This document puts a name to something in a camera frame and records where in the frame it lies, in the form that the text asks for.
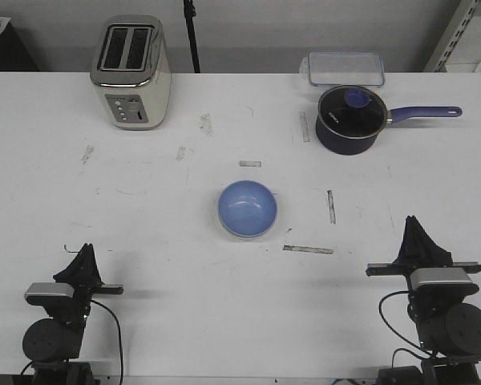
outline white wall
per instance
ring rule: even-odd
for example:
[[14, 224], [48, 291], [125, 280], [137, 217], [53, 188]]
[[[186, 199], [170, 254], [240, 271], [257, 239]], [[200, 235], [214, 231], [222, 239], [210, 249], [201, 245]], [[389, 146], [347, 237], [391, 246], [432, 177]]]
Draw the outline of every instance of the white wall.
[[[0, 0], [45, 71], [88, 71], [104, 22], [153, 14], [174, 72], [192, 71], [180, 0]], [[194, 0], [203, 72], [295, 72], [309, 51], [377, 51], [421, 71], [457, 0]]]

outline toaster slot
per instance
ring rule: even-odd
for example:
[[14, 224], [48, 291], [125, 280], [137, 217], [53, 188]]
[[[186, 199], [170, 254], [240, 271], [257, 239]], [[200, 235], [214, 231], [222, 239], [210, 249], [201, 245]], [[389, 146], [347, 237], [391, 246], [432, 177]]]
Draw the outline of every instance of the toaster slot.
[[127, 28], [112, 28], [109, 31], [110, 38], [107, 42], [105, 57], [102, 61], [102, 69], [117, 69], [121, 64], [123, 49], [127, 39]]
[[127, 69], [142, 70], [144, 58], [148, 48], [149, 29], [135, 28], [131, 37], [130, 49], [128, 50]]

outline blue bowl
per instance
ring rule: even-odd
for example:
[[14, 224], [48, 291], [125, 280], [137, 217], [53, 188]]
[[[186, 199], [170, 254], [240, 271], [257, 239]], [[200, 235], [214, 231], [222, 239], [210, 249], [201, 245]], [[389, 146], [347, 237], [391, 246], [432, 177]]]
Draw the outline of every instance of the blue bowl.
[[257, 237], [276, 219], [273, 194], [263, 184], [239, 180], [223, 190], [217, 205], [221, 224], [238, 237]]

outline tape mark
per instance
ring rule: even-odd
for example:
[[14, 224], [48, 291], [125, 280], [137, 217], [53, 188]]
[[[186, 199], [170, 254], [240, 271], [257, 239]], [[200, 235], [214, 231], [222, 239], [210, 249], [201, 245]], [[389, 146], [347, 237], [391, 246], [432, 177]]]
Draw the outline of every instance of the tape mark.
[[328, 208], [329, 208], [329, 223], [337, 223], [337, 218], [335, 217], [335, 206], [333, 205], [333, 192], [328, 190]]
[[206, 136], [212, 136], [212, 120], [210, 119], [210, 114], [201, 116], [200, 129]]
[[301, 251], [303, 253], [318, 253], [318, 254], [333, 254], [332, 249], [324, 249], [322, 247], [308, 247], [308, 246], [292, 246], [284, 245], [283, 250], [287, 251]]
[[181, 161], [183, 158], [185, 158], [185, 147], [180, 146], [180, 148], [178, 148], [178, 152], [176, 153], [176, 160]]
[[301, 132], [303, 133], [303, 141], [310, 142], [310, 132], [308, 129], [308, 122], [306, 121], [306, 114], [304, 111], [299, 111], [299, 121], [301, 123]]
[[89, 158], [91, 158], [91, 154], [93, 153], [94, 150], [95, 148], [93, 146], [86, 147], [86, 151], [83, 153], [83, 156], [82, 156], [82, 164], [85, 164], [89, 160]]
[[239, 160], [240, 167], [262, 167], [262, 162], [259, 160]]

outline container lid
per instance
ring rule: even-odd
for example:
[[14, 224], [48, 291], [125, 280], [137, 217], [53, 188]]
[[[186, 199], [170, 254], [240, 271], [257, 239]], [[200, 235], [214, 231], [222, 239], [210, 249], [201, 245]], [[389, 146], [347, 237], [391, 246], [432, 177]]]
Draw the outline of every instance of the container lid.
[[385, 83], [382, 60], [374, 52], [310, 52], [306, 60], [309, 83], [315, 87]]

